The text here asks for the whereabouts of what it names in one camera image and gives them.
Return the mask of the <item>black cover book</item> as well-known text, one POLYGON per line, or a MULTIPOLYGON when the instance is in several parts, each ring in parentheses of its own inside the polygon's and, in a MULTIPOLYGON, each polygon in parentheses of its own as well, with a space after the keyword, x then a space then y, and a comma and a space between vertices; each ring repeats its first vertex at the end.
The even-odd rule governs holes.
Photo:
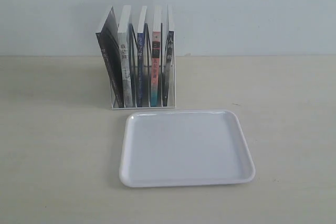
POLYGON ((111 105, 113 108, 123 108, 124 96, 118 45, 118 24, 112 5, 105 11, 95 35, 109 77, 111 105))

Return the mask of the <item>blue spine book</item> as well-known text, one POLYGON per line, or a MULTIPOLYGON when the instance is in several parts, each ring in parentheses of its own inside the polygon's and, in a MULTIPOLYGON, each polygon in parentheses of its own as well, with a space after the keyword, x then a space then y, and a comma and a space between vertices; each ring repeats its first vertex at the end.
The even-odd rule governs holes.
POLYGON ((143 93, 144 93, 143 57, 144 57, 144 44, 145 44, 146 13, 147 13, 147 6, 142 6, 137 30, 138 84, 137 84, 136 102, 138 107, 142 107, 143 93))

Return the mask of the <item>grey white cat book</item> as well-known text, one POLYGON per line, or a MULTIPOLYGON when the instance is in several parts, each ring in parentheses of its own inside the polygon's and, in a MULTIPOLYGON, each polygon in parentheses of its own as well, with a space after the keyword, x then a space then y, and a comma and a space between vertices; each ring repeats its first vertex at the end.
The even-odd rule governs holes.
POLYGON ((132 82, 130 73, 130 53, 129 53, 129 25, 131 19, 131 6, 124 5, 118 26, 119 52, 121 59, 122 85, 124 106, 133 107, 132 82))

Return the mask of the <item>white plastic tray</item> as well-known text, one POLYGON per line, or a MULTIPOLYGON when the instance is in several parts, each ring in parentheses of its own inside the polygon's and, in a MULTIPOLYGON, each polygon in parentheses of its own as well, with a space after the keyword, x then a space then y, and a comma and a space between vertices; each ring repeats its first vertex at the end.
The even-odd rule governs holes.
POLYGON ((127 118, 119 168, 127 187, 243 184, 255 173, 231 111, 147 111, 127 118))

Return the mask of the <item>red teal spine book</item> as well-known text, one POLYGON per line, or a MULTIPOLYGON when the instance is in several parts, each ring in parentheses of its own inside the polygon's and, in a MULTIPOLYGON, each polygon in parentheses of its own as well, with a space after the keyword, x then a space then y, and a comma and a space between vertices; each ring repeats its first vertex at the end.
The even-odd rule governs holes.
POLYGON ((161 54, 161 16, 162 7, 157 5, 154 10, 152 30, 152 70, 150 105, 157 106, 161 54))

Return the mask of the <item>dark grey spine book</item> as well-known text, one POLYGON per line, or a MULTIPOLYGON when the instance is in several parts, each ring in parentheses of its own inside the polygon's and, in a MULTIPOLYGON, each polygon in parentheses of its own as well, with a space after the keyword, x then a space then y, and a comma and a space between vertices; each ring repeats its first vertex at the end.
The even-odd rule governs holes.
POLYGON ((174 20, 172 5, 167 6, 166 63, 164 68, 163 106, 168 104, 170 72, 174 49, 174 20))

